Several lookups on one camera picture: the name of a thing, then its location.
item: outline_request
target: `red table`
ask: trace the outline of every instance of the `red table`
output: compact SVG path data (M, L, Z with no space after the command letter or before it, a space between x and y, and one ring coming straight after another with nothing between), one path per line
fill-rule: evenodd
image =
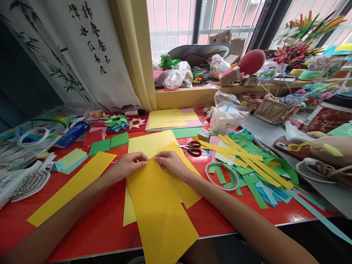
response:
M202 122L206 123L204 127L207 128L208 123L204 121L204 116L199 110L197 110L197 114ZM145 134L144 131L138 131L129 133L129 137L134 138ZM189 141L190 138L178 139L180 144L185 144ZM59 159L75 148L82 148L85 152L89 152L90 147L83 147L83 142L75 142L68 148L51 149L51 152L55 152L58 155L57 159ZM116 159L118 159L124 153L127 153L127 150L128 146L125 145L112 149L109 153L116 154ZM188 155L187 158L200 174L206 178L204 170L207 163L210 162L210 157L201 155L195 158ZM89 159L86 159L70 175L52 171L50 180L40 192L25 200L8 203L0 210L0 256L8 252L34 230L35 227L26 221L27 218L64 186ZM74 225L51 254L48 261L72 260L140 248L142 244L137 223L122 227L125 184L125 180L123 180L108 189ZM237 195L235 191L230 193L259 212L274 225L280 226L316 219L294 199L288 204L281 202L275 208L269 206L269 209L260 209L249 189L243 187L241 190L243 191L243 196ZM331 211L327 210L324 212L316 206L314 207L326 217L336 215ZM236 232L229 222L204 198L186 211L199 236L202 238Z

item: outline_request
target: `red balloon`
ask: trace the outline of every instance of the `red balloon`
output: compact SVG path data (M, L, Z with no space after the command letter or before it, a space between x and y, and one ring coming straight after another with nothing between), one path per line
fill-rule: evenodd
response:
M264 65L265 53L261 49L254 49L246 53L239 61L240 72L244 74L255 74Z

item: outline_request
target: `yellow curtain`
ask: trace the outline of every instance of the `yellow curtain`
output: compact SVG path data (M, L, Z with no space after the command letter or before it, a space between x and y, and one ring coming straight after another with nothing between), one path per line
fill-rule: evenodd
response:
M146 111L157 110L146 0L109 0L133 89Z

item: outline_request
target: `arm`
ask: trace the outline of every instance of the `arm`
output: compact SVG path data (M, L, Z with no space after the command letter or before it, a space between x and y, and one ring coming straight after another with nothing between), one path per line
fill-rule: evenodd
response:
M318 263L300 244L259 213L190 171L175 152L162 151L155 155L155 160L215 206L269 263Z
M94 181L29 236L11 249L3 264L44 263L75 222L106 189L147 164L142 152L123 155L103 176Z

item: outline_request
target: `plastic bag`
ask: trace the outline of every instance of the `plastic bag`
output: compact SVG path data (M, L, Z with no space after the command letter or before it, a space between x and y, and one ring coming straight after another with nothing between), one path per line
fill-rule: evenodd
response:
M249 116L250 108L241 106L235 95L217 91L214 95L215 109L210 127L216 134L226 135L241 125Z
M156 86L164 86L170 89L192 87L193 75L188 62L181 61L174 69L165 71L155 80Z
M212 63L210 65L210 72L212 70L216 72L224 72L231 68L230 63L226 62L223 57L219 54L215 54L212 56Z

